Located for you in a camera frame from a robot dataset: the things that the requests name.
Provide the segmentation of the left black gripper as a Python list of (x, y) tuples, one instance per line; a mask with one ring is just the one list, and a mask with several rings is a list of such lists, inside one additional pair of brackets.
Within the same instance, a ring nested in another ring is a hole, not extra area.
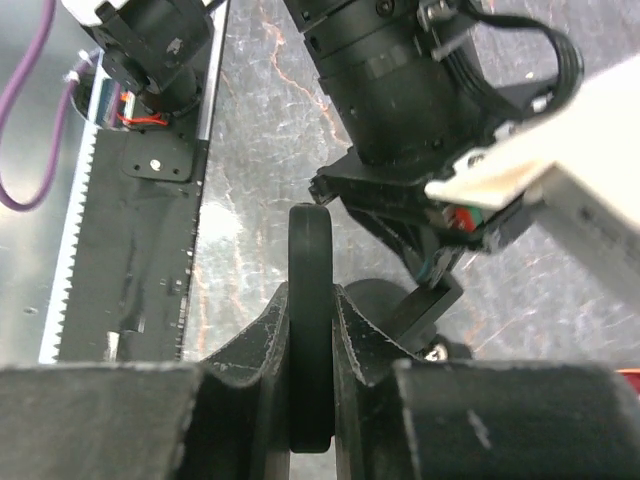
[[(520, 15), (491, 14), (477, 1), (290, 1), (287, 9), (351, 139), (346, 155), (319, 169), (313, 200), (340, 200), (367, 230), (397, 250), (440, 246), (493, 250), (521, 208), (512, 199), (474, 227), (430, 199), (425, 186), (453, 175), (463, 154), (486, 147), (497, 128), (558, 111), (584, 76), (579, 49), (562, 32)], [(497, 88), (482, 73), (470, 33), (477, 24), (544, 35), (557, 72)]]

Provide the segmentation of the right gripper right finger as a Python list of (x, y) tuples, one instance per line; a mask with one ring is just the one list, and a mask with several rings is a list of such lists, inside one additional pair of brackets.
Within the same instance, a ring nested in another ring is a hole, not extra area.
[(639, 399), (594, 363), (412, 356), (335, 291), (341, 479), (635, 479)]

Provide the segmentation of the black smartphone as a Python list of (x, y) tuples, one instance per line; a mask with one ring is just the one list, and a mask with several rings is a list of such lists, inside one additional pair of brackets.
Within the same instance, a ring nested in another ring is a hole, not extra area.
[(327, 209), (289, 214), (290, 449), (323, 453), (334, 434), (332, 357), (333, 245)]

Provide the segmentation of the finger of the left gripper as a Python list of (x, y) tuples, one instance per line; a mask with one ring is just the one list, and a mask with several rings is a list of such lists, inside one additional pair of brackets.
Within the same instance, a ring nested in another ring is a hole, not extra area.
[(453, 226), (447, 208), (426, 204), (384, 205), (363, 199), (345, 199), (349, 216), (384, 244), (402, 262), (419, 285), (434, 287), (461, 256), (443, 234)]

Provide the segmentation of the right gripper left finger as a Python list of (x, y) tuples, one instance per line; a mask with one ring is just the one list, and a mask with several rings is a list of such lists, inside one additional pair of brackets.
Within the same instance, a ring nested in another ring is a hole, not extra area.
[(5, 479), (285, 479), (287, 290), (206, 360), (1, 371)]

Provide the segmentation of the black phone stand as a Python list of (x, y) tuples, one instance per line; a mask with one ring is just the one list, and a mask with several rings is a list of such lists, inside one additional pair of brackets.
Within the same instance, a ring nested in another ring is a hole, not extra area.
[(364, 279), (345, 287), (360, 313), (402, 348), (424, 361), (471, 359), (464, 344), (439, 333), (437, 320), (461, 297), (463, 289), (450, 273), (434, 287), (412, 292), (384, 279)]

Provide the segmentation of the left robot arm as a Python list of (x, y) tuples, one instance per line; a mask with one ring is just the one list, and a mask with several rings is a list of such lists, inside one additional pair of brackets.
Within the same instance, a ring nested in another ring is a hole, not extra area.
[[(214, 1), (66, 2), (103, 48), (109, 74), (166, 121), (192, 109), (201, 85), (191, 62), (212, 38)], [(452, 177), (465, 153), (487, 147), (502, 127), (557, 112), (584, 78), (580, 50), (538, 20), (492, 14), (477, 1), (290, 1), (287, 9), (351, 139), (320, 168), (313, 200), (340, 200), (420, 284), (436, 283), (464, 251), (489, 251), (504, 207), (433, 200), (425, 187)], [(477, 24), (543, 35), (554, 76), (497, 88), (482, 73), (470, 36)]]

